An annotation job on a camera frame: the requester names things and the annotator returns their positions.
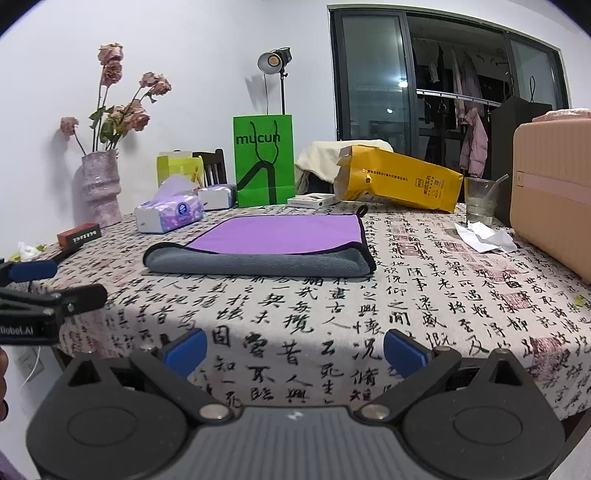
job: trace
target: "pink jacket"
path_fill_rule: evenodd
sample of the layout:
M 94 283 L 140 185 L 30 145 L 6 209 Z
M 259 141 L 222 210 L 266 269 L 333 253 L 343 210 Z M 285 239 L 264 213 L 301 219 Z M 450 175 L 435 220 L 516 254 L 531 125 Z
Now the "pink jacket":
M 466 121 L 470 128 L 462 145 L 460 166 L 470 175 L 481 178 L 488 156 L 488 136 L 476 108 L 470 109 L 466 114 Z

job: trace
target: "white towel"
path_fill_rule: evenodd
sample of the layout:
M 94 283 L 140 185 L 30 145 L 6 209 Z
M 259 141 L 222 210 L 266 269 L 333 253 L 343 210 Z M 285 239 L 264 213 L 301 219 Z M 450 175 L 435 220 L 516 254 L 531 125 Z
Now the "white towel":
M 312 142 L 300 153 L 295 161 L 295 187 L 298 194 L 304 194 L 308 188 L 308 173 L 312 172 L 320 180 L 334 183 L 339 172 L 339 153 L 341 148 L 351 145 L 378 147 L 389 152 L 392 146 L 384 140 L 344 140 L 341 142 Z

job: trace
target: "metal screw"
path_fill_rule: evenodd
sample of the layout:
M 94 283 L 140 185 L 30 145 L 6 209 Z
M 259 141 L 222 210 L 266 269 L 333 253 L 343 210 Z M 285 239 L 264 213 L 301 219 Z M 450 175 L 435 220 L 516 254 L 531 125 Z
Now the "metal screw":
M 368 420 L 383 420 L 390 415 L 390 409 L 386 405 L 370 403 L 361 408 L 361 415 Z
M 199 414 L 208 420 L 222 420 L 230 415 L 230 410 L 227 406 L 221 403 L 210 403 L 199 409 Z

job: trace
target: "pink ceramic vase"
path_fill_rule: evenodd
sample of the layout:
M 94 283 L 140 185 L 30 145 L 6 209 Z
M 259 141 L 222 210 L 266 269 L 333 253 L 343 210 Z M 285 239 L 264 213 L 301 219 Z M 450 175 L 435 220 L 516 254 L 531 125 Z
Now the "pink ceramic vase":
M 117 195 L 121 193 L 117 150 L 92 152 L 82 157 L 84 199 L 90 207 L 93 220 L 101 228 L 121 221 Z

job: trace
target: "white tissue box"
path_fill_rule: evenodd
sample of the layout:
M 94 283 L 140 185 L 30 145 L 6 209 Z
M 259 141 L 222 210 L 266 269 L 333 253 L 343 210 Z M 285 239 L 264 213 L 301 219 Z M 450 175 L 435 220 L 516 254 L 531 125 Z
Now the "white tissue box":
M 204 210 L 223 210 L 236 203 L 236 186 L 230 184 L 212 185 L 197 191 Z

